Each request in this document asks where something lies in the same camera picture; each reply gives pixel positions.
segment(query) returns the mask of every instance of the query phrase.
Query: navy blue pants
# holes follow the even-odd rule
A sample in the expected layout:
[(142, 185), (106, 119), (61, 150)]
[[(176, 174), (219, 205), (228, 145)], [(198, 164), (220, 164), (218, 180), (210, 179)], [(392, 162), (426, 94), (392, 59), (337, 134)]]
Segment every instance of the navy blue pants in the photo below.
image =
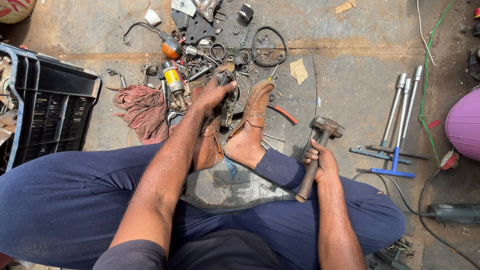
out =
[[(49, 266), (91, 269), (108, 249), (143, 171), (161, 144), (98, 152), (62, 152), (0, 177), (0, 252)], [(256, 169), (289, 189), (305, 174), (300, 161), (272, 149)], [(363, 253), (397, 240), (405, 218), (383, 193), (340, 177)], [(208, 233), (241, 229), (261, 236), (288, 269), (319, 268), (318, 201), (275, 201), (236, 215), (213, 215), (180, 200), (171, 253)]]

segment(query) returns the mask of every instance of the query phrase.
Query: black plastic crate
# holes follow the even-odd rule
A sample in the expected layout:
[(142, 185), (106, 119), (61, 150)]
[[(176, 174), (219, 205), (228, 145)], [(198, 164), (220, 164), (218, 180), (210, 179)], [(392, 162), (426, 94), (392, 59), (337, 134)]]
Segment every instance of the black plastic crate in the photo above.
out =
[(7, 170), (47, 154), (80, 150), (100, 78), (84, 68), (0, 42), (12, 60), (18, 121)]

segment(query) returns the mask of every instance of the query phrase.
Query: man's arm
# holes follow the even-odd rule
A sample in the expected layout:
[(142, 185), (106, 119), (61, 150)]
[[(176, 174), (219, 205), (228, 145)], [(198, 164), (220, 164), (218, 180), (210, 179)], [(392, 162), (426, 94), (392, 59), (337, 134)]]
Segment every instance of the man's arm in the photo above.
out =
[(305, 154), (305, 164), (318, 160), (315, 176), (318, 190), (320, 225), (318, 233), (318, 258), (321, 269), (366, 269), (357, 236), (348, 219), (347, 206), (338, 166), (332, 152), (312, 139)]
[(172, 221), (183, 181), (192, 161), (203, 118), (208, 116), (236, 81), (218, 86), (214, 76), (180, 124), (146, 168), (110, 247), (144, 239), (159, 244), (168, 257)]

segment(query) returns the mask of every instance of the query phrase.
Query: hammer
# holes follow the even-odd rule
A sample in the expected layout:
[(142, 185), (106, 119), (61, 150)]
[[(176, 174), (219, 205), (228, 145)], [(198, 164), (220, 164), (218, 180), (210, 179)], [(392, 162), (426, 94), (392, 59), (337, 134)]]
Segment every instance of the hammer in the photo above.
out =
[[(322, 116), (318, 116), (314, 119), (313, 126), (319, 128), (322, 132), (322, 136), (320, 136), (320, 140), (318, 140), (318, 143), (321, 144), (323, 147), (327, 146), (327, 142), (330, 136), (340, 138), (345, 133), (345, 128), (343, 126), (339, 125), (337, 122), (333, 121), (330, 118)], [(310, 189), (312, 188), (313, 181), (315, 180), (317, 170), (318, 162), (310, 162), (305, 176), (303, 177), (303, 180), (300, 184), (299, 191), (295, 196), (297, 201), (307, 201), (307, 197), (310, 193)]]

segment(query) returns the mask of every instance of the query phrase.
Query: brown loafer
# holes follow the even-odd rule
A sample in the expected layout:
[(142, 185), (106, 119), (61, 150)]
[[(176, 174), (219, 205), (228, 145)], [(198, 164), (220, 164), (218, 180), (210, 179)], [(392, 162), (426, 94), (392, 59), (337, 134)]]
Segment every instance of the brown loafer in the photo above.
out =
[[(203, 83), (201, 82), (191, 82), (190, 84), (190, 95), (192, 98), (192, 103), (194, 103), (200, 93), (203, 90)], [(222, 145), (220, 144), (220, 139), (218, 137), (218, 132), (220, 130), (220, 114), (221, 111), (219, 108), (215, 108), (212, 110), (212, 113), (207, 118), (202, 131), (200, 132), (200, 136), (204, 137), (211, 137), (213, 136), (213, 143), (215, 143), (215, 147), (218, 153), (218, 160), (220, 161), (223, 158), (223, 149)]]
[(269, 80), (263, 80), (255, 84), (250, 90), (250, 95), (243, 111), (243, 117), (237, 127), (230, 132), (227, 137), (229, 141), (238, 133), (248, 121), (254, 127), (260, 127), (262, 131), (265, 128), (265, 110), (268, 105), (268, 97), (275, 88), (275, 83)]

